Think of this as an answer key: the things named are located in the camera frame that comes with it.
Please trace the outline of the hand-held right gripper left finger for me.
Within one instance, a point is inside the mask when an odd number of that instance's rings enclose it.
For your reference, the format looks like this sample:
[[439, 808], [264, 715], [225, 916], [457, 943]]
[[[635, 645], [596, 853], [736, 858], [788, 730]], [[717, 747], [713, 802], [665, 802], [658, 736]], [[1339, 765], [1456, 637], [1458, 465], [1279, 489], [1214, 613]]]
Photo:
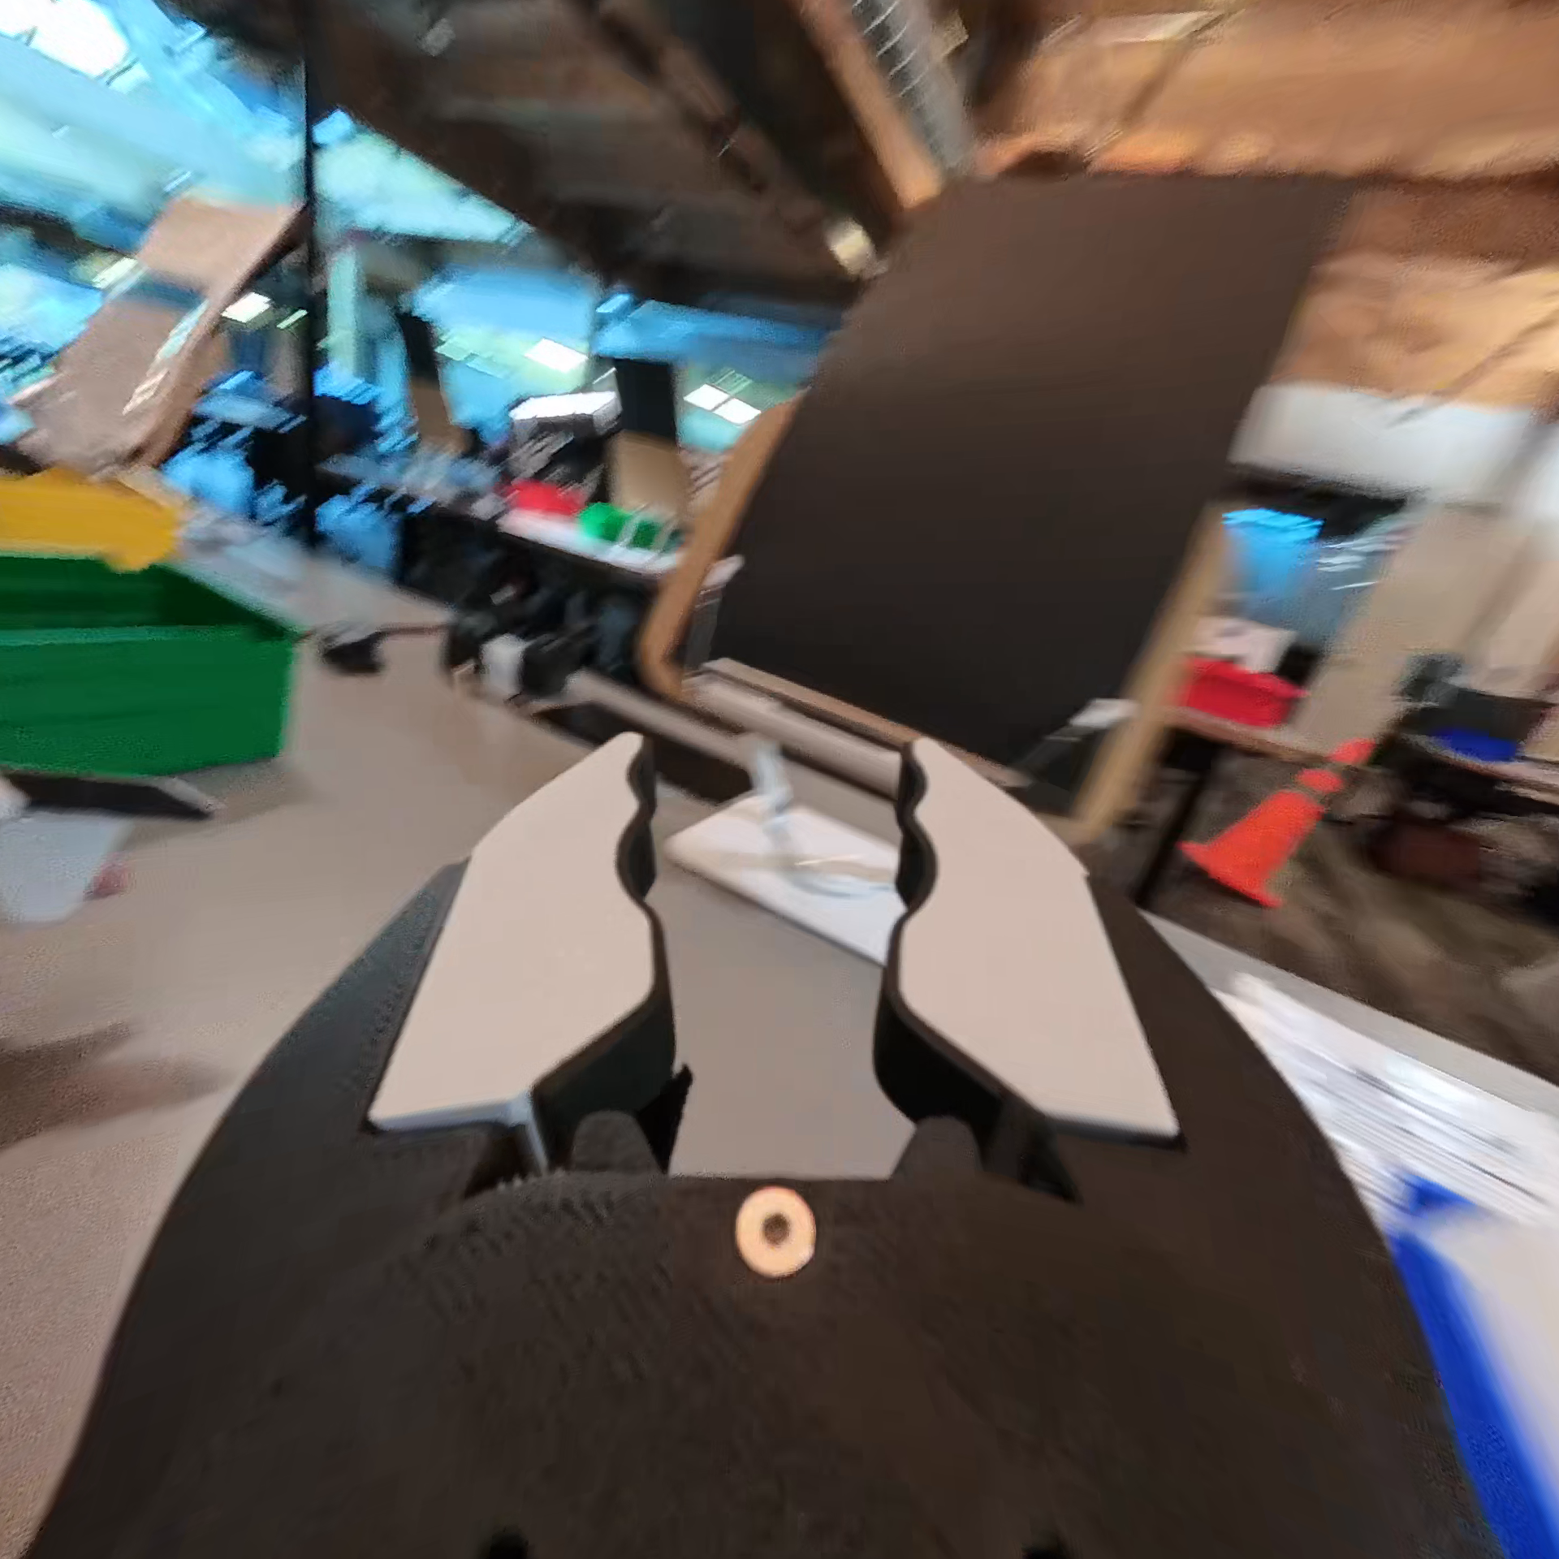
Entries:
[[507, 814], [474, 849], [368, 1122], [572, 1138], [639, 1118], [676, 1079], [656, 882], [654, 754], [624, 734]]

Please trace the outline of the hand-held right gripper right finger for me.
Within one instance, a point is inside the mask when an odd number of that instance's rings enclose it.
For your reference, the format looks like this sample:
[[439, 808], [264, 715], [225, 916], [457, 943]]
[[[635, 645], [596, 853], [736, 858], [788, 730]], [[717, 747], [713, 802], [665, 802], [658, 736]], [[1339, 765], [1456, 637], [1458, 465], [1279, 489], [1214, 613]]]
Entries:
[[917, 739], [897, 802], [904, 912], [890, 936], [873, 1072], [910, 1122], [992, 1148], [1044, 1133], [1183, 1138], [1086, 867], [1038, 815]]

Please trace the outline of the white desk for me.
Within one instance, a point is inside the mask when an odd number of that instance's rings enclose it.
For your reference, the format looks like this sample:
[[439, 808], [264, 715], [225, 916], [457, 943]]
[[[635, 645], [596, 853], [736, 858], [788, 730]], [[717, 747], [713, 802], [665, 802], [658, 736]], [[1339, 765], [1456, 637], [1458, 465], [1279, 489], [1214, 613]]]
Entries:
[[[351, 678], [307, 654], [273, 765], [195, 776], [220, 815], [151, 825], [129, 890], [4, 925], [4, 1556], [67, 1471], [186, 1174], [257, 1066], [403, 906], [581, 758], [457, 693], [431, 639]], [[910, 1124], [871, 1066], [882, 971], [663, 866], [682, 1175], [878, 1179]]]

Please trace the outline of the white stand with flat base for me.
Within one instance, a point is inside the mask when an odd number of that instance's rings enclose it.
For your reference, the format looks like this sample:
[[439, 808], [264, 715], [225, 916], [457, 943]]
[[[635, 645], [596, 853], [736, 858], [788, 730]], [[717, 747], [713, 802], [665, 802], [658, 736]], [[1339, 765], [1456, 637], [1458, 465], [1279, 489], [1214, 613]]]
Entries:
[[682, 871], [877, 968], [904, 916], [901, 849], [802, 806], [780, 747], [741, 737], [750, 789], [667, 841]]

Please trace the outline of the orange traffic cone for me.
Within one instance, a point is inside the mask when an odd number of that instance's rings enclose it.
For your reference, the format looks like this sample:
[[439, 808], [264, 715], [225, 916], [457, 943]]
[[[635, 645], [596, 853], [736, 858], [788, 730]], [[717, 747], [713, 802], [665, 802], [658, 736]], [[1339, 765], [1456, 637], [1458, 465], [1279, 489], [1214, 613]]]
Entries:
[[1324, 762], [1298, 771], [1283, 789], [1211, 841], [1181, 843], [1181, 858], [1235, 897], [1264, 910], [1279, 908], [1281, 875], [1344, 795], [1352, 775], [1372, 762], [1376, 749], [1372, 737], [1341, 745]]

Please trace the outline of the red storage bin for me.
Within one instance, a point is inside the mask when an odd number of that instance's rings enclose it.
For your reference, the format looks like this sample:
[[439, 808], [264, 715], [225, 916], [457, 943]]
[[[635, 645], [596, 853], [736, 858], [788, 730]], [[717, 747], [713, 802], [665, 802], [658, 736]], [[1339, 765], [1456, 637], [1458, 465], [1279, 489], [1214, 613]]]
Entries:
[[1174, 728], [1183, 732], [1203, 726], [1276, 732], [1294, 721], [1307, 697], [1276, 673], [1253, 673], [1229, 660], [1192, 656], [1183, 671], [1174, 715]]

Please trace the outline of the white printed sheet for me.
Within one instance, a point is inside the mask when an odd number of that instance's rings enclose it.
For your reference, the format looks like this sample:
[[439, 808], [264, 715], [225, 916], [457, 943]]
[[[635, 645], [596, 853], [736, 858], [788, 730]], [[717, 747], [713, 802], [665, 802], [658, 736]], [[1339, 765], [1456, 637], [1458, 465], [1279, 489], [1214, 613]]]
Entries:
[[1558, 1136], [1548, 1116], [1237, 977], [1218, 1001], [1302, 1101], [1376, 1222], [1435, 1207], [1556, 1224]]

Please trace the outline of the small green bin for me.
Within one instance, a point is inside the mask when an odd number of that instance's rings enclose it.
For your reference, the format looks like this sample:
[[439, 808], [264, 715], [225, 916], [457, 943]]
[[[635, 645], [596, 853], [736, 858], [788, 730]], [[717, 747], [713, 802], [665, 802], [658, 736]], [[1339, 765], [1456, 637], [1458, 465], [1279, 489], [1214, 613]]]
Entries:
[[680, 520], [659, 509], [624, 509], [609, 500], [596, 500], [578, 513], [583, 539], [607, 550], [663, 554], [676, 546]]

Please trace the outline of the green storage bin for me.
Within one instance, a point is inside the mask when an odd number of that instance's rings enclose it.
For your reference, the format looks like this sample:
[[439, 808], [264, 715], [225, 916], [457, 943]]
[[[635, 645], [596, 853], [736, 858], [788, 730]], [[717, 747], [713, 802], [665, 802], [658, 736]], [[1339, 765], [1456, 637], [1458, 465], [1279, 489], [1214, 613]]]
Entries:
[[162, 778], [273, 762], [301, 637], [169, 565], [8, 554], [4, 767]]

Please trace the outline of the black panel with wooden edge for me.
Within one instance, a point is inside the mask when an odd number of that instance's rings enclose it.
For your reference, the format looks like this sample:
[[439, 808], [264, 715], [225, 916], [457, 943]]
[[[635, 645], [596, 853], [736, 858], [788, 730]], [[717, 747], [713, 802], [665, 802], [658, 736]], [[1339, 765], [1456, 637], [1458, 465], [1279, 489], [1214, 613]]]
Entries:
[[932, 737], [1092, 845], [1162, 743], [1235, 439], [1352, 196], [947, 188], [734, 448], [645, 619], [643, 685], [797, 756]]

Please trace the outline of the blue storage bin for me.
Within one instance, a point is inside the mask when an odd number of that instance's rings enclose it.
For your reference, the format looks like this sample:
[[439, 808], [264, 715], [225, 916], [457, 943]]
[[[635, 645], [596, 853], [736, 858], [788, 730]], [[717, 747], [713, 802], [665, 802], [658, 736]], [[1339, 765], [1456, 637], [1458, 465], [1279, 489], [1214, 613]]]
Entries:
[[1500, 1552], [1556, 1558], [1556, 1216], [1511, 1218], [1407, 1175], [1387, 1239]]

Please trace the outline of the yellow storage bin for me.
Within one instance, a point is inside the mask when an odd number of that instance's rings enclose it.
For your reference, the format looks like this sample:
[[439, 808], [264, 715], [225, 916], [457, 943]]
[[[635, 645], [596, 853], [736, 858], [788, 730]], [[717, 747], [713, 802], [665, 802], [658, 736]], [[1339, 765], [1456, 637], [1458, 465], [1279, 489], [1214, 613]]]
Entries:
[[145, 572], [175, 559], [188, 511], [158, 485], [51, 470], [2, 476], [2, 556], [88, 559]]

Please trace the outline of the brown cardboard box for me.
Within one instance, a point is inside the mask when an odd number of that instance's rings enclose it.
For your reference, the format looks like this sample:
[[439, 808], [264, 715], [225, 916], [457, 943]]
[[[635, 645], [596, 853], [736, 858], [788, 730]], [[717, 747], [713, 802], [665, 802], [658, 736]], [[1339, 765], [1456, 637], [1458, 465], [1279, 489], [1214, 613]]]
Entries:
[[294, 249], [305, 207], [177, 199], [51, 372], [12, 400], [28, 470], [108, 478], [164, 463], [216, 368], [225, 314]]

